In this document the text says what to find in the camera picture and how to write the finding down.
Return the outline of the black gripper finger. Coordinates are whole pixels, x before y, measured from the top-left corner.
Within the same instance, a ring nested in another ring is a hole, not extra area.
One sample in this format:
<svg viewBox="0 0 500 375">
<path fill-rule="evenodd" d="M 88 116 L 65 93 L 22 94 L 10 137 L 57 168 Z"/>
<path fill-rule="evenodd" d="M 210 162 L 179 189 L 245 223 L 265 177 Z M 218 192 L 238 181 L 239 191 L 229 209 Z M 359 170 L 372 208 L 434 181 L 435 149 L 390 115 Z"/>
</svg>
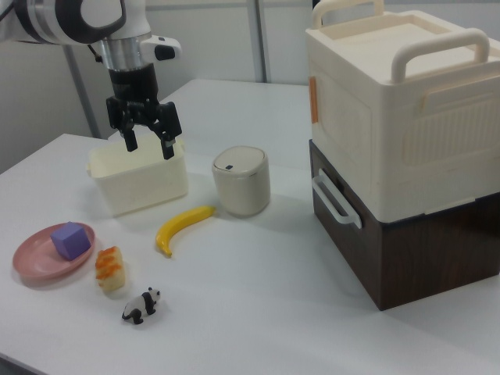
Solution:
<svg viewBox="0 0 500 375">
<path fill-rule="evenodd" d="M 173 102 L 158 103 L 153 111 L 154 120 L 149 127 L 159 138 L 164 159 L 175 156 L 173 145 L 182 134 L 177 109 Z"/>
<path fill-rule="evenodd" d="M 109 124 L 112 129 L 118 130 L 123 137 L 127 151 L 133 152 L 138 148 L 134 133 L 134 122 L 130 117 L 128 109 L 123 109 L 120 101 L 112 96 L 106 99 L 106 108 Z"/>
</svg>

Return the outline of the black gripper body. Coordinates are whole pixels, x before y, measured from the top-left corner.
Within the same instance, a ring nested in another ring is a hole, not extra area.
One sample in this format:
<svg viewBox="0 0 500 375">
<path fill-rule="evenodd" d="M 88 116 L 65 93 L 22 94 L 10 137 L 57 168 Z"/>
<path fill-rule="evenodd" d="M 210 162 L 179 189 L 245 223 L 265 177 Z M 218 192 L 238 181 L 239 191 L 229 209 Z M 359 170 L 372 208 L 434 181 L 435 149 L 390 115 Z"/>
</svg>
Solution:
<svg viewBox="0 0 500 375">
<path fill-rule="evenodd" d="M 152 125 L 159 103 L 158 84 L 152 63 L 134 70 L 109 70 L 114 97 L 128 109 L 134 124 Z"/>
</svg>

